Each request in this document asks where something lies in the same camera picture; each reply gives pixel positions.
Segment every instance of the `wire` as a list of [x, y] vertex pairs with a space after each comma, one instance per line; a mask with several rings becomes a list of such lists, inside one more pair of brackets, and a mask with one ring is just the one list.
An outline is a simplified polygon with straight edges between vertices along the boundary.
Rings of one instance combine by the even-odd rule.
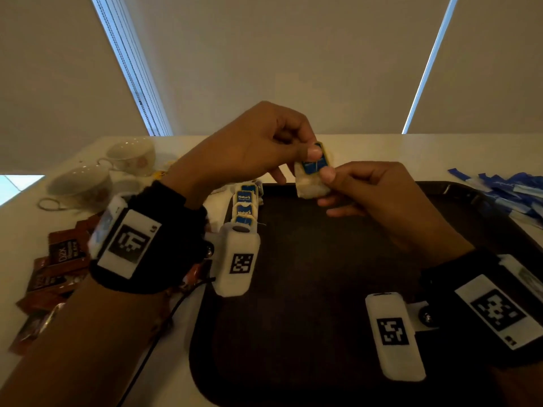
[[124, 401], [126, 400], [126, 397], [128, 397], [128, 394], [130, 393], [130, 390], [132, 390], [132, 387], [136, 383], [139, 375], [141, 374], [143, 368], [145, 367], [145, 364], [147, 363], [147, 360], [149, 360], [149, 358], [151, 357], [151, 353], [153, 353], [153, 350], [155, 349], [156, 345], [159, 343], [160, 338], [162, 338], [162, 335], [164, 334], [164, 331], [166, 331], [166, 329], [168, 328], [169, 321], [172, 319], [173, 315], [175, 314], [175, 312], [177, 311], [177, 309], [179, 308], [179, 306], [181, 305], [183, 300], [186, 299], [189, 295], [191, 295], [192, 292], [194, 290], [196, 290], [198, 287], [200, 287], [201, 285], [212, 283], [213, 281], [215, 281], [215, 277], [206, 278], [206, 279], [204, 279], [204, 280], [202, 280], [200, 282], [197, 282], [191, 290], [189, 290], [187, 293], [183, 294], [183, 296], [179, 299], [179, 301], [177, 301], [177, 303], [175, 303], [175, 305], [173, 306], [172, 311], [170, 312], [170, 315], [168, 316], [168, 318], [166, 320], [164, 320], [164, 322], [162, 324], [162, 327], [160, 328], [159, 332], [156, 334], [155, 338], [153, 339], [153, 343], [151, 344], [151, 347], [149, 348], [149, 351], [147, 351], [147, 354], [146, 354], [145, 358], [143, 359], [143, 361], [141, 362], [138, 370], [136, 371], [136, 374], [134, 375], [134, 377], [132, 377], [132, 381], [130, 382], [130, 384], [126, 388], [126, 391], [124, 392], [123, 397], [121, 397], [120, 401], [118, 402], [117, 407], [122, 406]]

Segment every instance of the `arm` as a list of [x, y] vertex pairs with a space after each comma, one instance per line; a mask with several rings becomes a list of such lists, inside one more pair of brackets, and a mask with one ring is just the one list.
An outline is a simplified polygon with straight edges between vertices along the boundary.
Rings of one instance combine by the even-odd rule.
[[[214, 188], [229, 182], [270, 172], [284, 183], [281, 164], [321, 157], [315, 141], [305, 116], [263, 102], [183, 156], [162, 182], [198, 209]], [[120, 293], [87, 277], [0, 390], [0, 405], [115, 405], [163, 300], [162, 293]]]
[[[371, 216], [397, 246], [421, 258], [426, 267], [444, 264], [474, 249], [447, 223], [400, 163], [353, 162], [336, 169], [325, 167], [320, 177], [335, 190], [318, 201], [322, 207], [334, 207], [327, 210], [330, 217]], [[490, 371], [508, 405], [543, 405], [543, 363], [513, 369], [491, 367]]]

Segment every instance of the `teacup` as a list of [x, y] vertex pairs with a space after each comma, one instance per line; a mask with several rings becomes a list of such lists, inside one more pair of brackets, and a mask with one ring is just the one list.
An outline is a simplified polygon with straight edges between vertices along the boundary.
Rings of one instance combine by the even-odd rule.
[[[111, 199], [113, 183], [109, 170], [100, 165], [85, 165], [53, 179], [46, 187], [48, 197], [37, 206], [45, 211], [88, 209], [99, 212]], [[42, 205], [44, 201], [57, 204], [55, 208]]]
[[112, 169], [135, 176], [150, 176], [155, 166], [155, 146], [148, 137], [129, 138], [109, 148], [105, 157], [99, 158], [111, 163]]

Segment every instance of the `wrist-mounted device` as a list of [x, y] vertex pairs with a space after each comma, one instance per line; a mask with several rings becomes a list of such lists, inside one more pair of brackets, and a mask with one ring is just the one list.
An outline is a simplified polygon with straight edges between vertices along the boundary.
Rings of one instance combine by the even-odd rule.
[[478, 249], [424, 270], [421, 283], [432, 314], [484, 363], [514, 367], [543, 360], [543, 301], [533, 288], [535, 283], [543, 291], [543, 284], [519, 263], [530, 285], [501, 264]]
[[206, 209], [185, 202], [159, 181], [128, 200], [115, 196], [89, 241], [92, 278], [135, 294], [180, 285], [193, 264], [213, 254], [204, 240]]

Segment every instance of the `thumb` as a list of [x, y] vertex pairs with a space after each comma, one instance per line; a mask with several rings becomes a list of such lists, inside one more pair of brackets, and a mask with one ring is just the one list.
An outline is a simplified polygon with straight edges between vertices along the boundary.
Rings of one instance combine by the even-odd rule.
[[295, 161], [315, 162], [322, 157], [322, 150], [315, 144], [292, 143], [276, 144], [276, 146], [279, 165], [294, 163]]
[[364, 183], [344, 171], [336, 171], [333, 167], [319, 170], [320, 179], [332, 190], [345, 194], [362, 206], [372, 204], [375, 186]]

